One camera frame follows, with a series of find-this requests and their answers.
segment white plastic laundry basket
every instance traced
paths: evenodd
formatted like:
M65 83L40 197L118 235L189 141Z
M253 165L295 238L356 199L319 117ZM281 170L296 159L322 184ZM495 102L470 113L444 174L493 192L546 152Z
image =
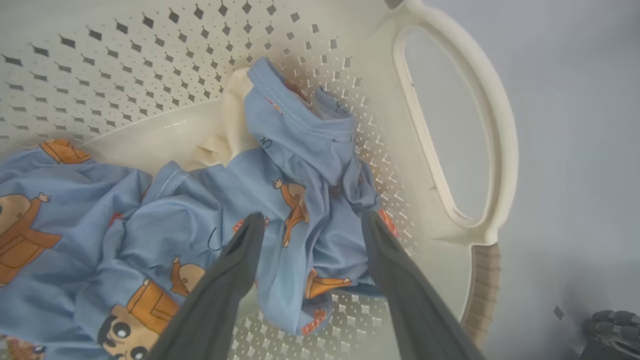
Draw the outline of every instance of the white plastic laundry basket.
M412 87L412 27L451 56L483 122L490 186L478 221L455 207ZM358 116L356 151L400 242L482 342L518 149L496 72L442 12L420 0L11 0L0 4L0 33L0 154L67 138L96 160L155 173L216 132L226 80L259 56L304 91L323 85ZM397 356L383 300L333 300L331 326L307 337L270 326L246 300L230 359Z

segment cartoon character print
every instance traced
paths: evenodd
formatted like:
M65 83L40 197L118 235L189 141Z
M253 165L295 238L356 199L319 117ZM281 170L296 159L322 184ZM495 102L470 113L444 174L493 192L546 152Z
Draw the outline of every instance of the cartoon character print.
M293 227L302 221L305 224L309 223L309 212L305 203L305 187L296 183L285 184L282 179L278 179L273 182L273 188L280 189L284 201L291 208L289 217L284 222L285 234L282 242L283 247L288 247Z
M176 256L173 259L173 268L171 269L171 282L173 283L171 291L184 297L188 296L205 272L196 264L181 265L180 256Z
M46 348L42 345L34 345L13 336L0 335L5 340L9 352L9 360L44 360Z
M378 214L382 218L382 221L385 222L385 225L387 225L387 229L389 229L389 232L395 238L397 238L398 237L398 229L396 228L396 225L394 224L394 221L391 220L391 216L389 216L389 213L387 213L383 208L380 208L380 210L378 210Z
M312 332L314 332L320 326L320 324L324 321L324 319L326 319L326 310L324 309L315 310L314 321L306 324L302 328L302 335L309 335Z
M118 360L143 360L178 311L171 295L150 279L111 309L98 332L98 344Z
M328 277L318 277L318 271L311 269L307 277L307 287L305 288L305 298L312 299L320 294L326 293L335 288L351 286L351 279L332 279Z
M89 154L76 149L69 141L64 139L44 142L40 144L40 147L59 164L80 164L91 159Z
M21 194L0 197L0 287L60 240L59 235L31 228L40 206L50 199L43 193L31 200Z

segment clothing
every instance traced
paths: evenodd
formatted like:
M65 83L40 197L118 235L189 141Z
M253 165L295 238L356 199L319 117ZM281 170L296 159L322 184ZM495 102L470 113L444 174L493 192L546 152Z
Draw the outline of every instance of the clothing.
M21 266L0 267L0 304L15 308L0 334L46 345L47 359L144 356L256 211L271 323L310 334L331 317L331 290L375 294L359 214L380 197L355 156L355 118L322 89L305 104L265 58L232 76L223 101L224 128L190 172L171 162L151 181L64 143L0 163L0 262ZM2 258L10 242L24 249L16 263Z

